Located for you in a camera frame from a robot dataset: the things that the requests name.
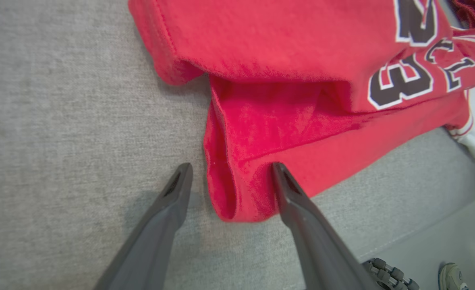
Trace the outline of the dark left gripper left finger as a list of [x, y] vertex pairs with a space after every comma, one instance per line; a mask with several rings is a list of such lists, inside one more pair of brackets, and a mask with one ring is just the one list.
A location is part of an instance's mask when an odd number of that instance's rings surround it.
[[162, 290], [175, 233], [191, 196], [193, 167], [180, 164], [98, 279], [96, 290]]

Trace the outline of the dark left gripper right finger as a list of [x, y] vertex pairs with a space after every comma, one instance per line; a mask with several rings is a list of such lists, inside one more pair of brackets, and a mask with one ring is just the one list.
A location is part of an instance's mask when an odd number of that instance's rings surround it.
[[282, 222], [291, 230], [308, 290], [377, 290], [318, 207], [282, 163], [271, 165]]

